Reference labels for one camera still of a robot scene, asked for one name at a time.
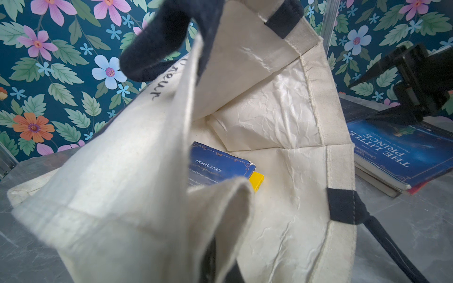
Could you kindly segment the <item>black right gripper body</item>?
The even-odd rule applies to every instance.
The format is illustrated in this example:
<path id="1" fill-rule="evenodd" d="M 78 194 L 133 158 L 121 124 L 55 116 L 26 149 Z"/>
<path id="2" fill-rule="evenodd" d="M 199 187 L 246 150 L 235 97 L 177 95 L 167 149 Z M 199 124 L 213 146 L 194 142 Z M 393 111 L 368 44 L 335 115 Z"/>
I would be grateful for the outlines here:
<path id="1" fill-rule="evenodd" d="M 428 53 L 423 44 L 395 50 L 395 66 L 402 82 L 395 86 L 398 111 L 407 117 L 437 114 L 453 89 L 453 48 Z"/>

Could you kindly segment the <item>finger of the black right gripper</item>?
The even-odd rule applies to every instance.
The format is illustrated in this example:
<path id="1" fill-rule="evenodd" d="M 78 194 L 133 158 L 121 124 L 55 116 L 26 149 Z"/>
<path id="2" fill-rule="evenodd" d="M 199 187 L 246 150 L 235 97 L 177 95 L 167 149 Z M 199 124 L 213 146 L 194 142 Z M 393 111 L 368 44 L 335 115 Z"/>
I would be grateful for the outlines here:
<path id="1" fill-rule="evenodd" d="M 366 118 L 371 122 L 386 122 L 395 125 L 410 126 L 417 125 L 424 118 L 424 111 L 419 107 L 396 106 L 377 112 Z"/>
<path id="2" fill-rule="evenodd" d="M 368 71 L 357 81 L 352 83 L 349 88 L 355 87 L 360 83 L 368 82 L 371 79 L 377 78 L 385 71 L 390 70 L 391 68 L 396 67 L 399 64 L 399 58 L 401 55 L 407 51 L 406 46 L 398 47 L 393 50 L 391 53 L 380 59 L 373 66 L 368 69 Z"/>

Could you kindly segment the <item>blue green spine book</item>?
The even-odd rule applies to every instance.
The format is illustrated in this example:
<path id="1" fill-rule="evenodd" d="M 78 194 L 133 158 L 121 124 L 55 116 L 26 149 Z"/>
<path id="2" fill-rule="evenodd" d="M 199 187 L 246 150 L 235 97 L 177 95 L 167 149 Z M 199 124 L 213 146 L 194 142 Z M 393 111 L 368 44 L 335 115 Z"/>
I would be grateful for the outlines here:
<path id="1" fill-rule="evenodd" d="M 361 171 L 404 192 L 453 169 L 453 134 L 428 123 L 348 123 Z"/>

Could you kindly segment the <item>maroon grid cover book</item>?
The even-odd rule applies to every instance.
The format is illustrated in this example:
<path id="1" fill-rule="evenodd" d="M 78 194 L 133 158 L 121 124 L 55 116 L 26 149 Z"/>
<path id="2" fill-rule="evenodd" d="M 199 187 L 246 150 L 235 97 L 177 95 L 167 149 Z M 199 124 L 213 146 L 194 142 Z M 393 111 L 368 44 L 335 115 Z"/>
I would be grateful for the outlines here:
<path id="1" fill-rule="evenodd" d="M 427 180 L 427 181 L 423 181 L 422 183 L 420 183 L 419 185 L 416 185 L 416 186 L 413 186 L 411 187 L 409 190 L 407 190 L 408 194 L 409 195 L 414 195 L 416 194 L 417 192 L 419 192 L 423 187 L 425 187 L 426 185 L 428 185 L 430 182 L 434 181 L 434 180 L 437 180 L 439 178 L 442 178 L 442 177 L 445 177 L 445 176 L 450 176 L 452 175 L 453 173 L 452 172 L 448 172 L 444 175 L 438 175 L 436 176 L 435 178 L 432 178 L 430 180 Z"/>

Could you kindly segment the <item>yellow spine book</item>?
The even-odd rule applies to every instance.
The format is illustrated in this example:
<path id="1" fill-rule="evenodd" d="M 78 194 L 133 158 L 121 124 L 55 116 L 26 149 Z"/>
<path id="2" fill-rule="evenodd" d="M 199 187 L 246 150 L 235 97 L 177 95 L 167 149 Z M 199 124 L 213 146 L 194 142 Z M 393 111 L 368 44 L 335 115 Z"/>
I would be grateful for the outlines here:
<path id="1" fill-rule="evenodd" d="M 257 192 L 264 181 L 264 175 L 258 172 L 253 172 L 249 177 L 249 181 L 254 192 Z"/>

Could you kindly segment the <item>cream canvas tote bag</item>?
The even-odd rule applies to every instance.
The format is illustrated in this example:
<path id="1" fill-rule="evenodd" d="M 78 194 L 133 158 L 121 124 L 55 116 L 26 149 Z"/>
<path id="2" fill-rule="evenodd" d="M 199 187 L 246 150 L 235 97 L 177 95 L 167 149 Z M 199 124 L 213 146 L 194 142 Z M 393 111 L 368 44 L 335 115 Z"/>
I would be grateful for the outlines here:
<path id="1" fill-rule="evenodd" d="M 348 283 L 364 225 L 323 40 L 299 1 L 164 1 L 113 62 L 146 82 L 65 164 L 7 192 L 76 283 Z"/>

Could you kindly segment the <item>blue green Animal Farm book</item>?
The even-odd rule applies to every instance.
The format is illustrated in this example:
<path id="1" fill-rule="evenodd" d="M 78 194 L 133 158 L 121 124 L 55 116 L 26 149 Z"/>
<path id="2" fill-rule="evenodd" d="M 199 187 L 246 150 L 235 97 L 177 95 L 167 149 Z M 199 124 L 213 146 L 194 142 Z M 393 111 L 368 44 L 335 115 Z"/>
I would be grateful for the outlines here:
<path id="1" fill-rule="evenodd" d="M 249 178 L 255 164 L 207 145 L 193 142 L 189 164 L 189 186 L 211 186 L 237 177 Z"/>

